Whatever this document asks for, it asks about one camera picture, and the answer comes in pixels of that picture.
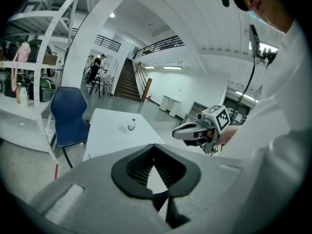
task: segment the stair railing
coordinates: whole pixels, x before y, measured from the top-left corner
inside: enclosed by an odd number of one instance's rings
[[[136,71],[135,71],[135,75],[138,75],[138,79],[140,81],[141,84],[141,88],[143,91],[142,97],[141,97],[141,102],[143,103],[146,99],[147,93],[150,89],[151,83],[152,83],[152,79],[148,78],[148,80],[146,81],[144,72],[142,70],[141,67],[141,62],[136,63]]]

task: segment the white table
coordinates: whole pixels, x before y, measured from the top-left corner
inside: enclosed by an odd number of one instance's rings
[[[169,110],[170,111],[169,115],[171,117],[175,117],[180,104],[181,104],[180,101],[164,95],[161,101],[161,105],[159,106],[159,109],[162,111]]]
[[[137,127],[128,130],[127,123],[135,118]],[[164,144],[142,115],[96,108],[90,120],[86,152],[83,160],[146,145]]]

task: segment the person in black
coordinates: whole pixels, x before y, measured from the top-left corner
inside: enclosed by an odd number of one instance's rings
[[[106,56],[102,54],[100,58],[96,58],[94,60],[93,66],[91,68],[91,74],[89,76],[89,79],[87,80],[87,84],[86,84],[87,87],[91,87],[90,82],[96,79],[98,70],[101,67],[101,60],[103,60],[104,58],[106,58]]]

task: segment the plastic bottle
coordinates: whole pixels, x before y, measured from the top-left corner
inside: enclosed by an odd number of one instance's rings
[[[21,107],[28,106],[28,94],[25,87],[22,87],[19,93],[20,105]]]
[[[20,104],[20,89],[21,85],[20,82],[18,83],[18,86],[16,87],[15,93],[16,93],[16,102]]]

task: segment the cardboard box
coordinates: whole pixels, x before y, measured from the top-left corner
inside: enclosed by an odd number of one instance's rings
[[[58,57],[55,55],[44,54],[42,64],[56,65]]]

